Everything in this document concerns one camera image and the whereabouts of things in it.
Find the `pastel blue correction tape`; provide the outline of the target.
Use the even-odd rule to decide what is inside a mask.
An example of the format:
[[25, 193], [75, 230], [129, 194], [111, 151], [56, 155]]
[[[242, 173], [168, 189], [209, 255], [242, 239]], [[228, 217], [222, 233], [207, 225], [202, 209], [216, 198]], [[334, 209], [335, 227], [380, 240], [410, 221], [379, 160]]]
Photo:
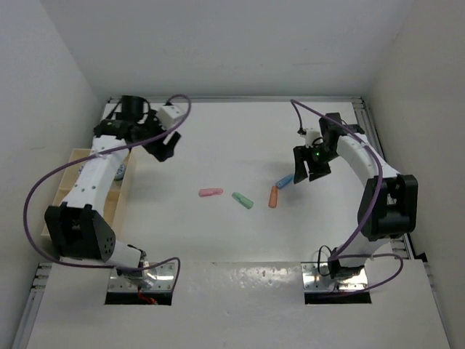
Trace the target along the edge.
[[275, 183], [278, 189], [282, 189], [294, 181], [294, 175], [288, 174]]

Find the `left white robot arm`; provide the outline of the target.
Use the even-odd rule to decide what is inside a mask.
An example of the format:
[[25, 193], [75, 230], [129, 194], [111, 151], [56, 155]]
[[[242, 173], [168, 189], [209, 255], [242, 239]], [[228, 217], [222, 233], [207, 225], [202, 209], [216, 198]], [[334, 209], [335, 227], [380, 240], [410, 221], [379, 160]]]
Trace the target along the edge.
[[153, 109], [143, 97], [124, 95], [94, 128], [91, 159], [84, 162], [60, 204], [49, 206], [44, 214], [52, 244], [62, 259], [97, 261], [123, 273], [140, 274], [145, 253], [118, 241], [104, 218], [105, 202], [132, 144], [143, 142], [144, 149], [158, 161], [174, 155], [181, 135], [173, 132], [168, 136], [167, 131], [184, 114], [172, 101]]

